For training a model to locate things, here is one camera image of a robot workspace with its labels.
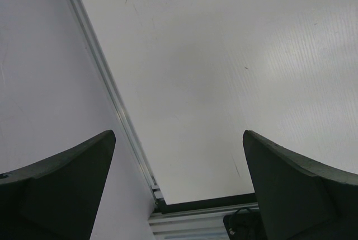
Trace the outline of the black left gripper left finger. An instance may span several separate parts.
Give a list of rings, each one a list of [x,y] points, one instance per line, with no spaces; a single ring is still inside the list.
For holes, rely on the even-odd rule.
[[[90,239],[115,150],[112,130],[1,174],[1,239]]]

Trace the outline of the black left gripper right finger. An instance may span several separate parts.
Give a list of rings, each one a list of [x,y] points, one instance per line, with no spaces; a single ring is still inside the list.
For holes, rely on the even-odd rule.
[[[357,239],[357,175],[254,131],[243,148],[268,239]]]

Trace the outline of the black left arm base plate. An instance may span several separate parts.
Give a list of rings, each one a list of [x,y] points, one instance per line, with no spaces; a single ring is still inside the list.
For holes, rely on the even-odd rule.
[[[259,211],[240,208],[233,214],[225,215],[223,224],[230,240],[267,239]]]

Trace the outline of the aluminium front frame rail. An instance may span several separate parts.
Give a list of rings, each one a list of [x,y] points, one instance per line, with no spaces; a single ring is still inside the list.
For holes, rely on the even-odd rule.
[[[228,239],[223,218],[240,208],[258,210],[257,203],[178,213],[154,213],[148,219],[155,239]]]

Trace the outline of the aluminium frame rail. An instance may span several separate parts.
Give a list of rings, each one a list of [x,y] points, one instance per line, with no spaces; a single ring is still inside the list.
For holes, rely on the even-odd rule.
[[[154,213],[148,219],[155,239],[228,239],[223,218],[240,208],[258,210],[257,203],[178,213]]]
[[[125,134],[126,141],[130,150],[135,157],[136,163],[143,174],[147,185],[155,201],[163,200],[163,195],[155,180],[152,169],[144,154],[140,140],[135,132],[133,123],[130,120],[128,111],[117,89],[116,83],[110,71],[109,65],[98,41],[96,33],[90,22],[88,14],[84,8],[82,0],[69,0],[73,8],[76,19],[82,30],[82,34],[95,63],[96,70],[99,72],[111,104],[114,108],[116,117],[119,122],[119,129]]]

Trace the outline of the aluminium left frame rail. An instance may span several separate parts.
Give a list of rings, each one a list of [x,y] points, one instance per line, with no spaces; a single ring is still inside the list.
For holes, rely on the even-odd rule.
[[[117,89],[116,83],[110,71],[109,65],[98,41],[96,33],[90,22],[88,14],[84,8],[82,0],[69,0],[73,8],[76,19],[82,30],[82,34],[95,63],[96,70],[99,72],[111,104],[114,108],[116,117],[119,122],[119,129],[125,134],[126,141],[130,150],[135,157],[136,163],[143,174],[147,185],[155,201],[163,200],[163,195],[155,180],[152,169],[144,154],[140,140],[135,132],[133,123],[130,120],[128,111]]]

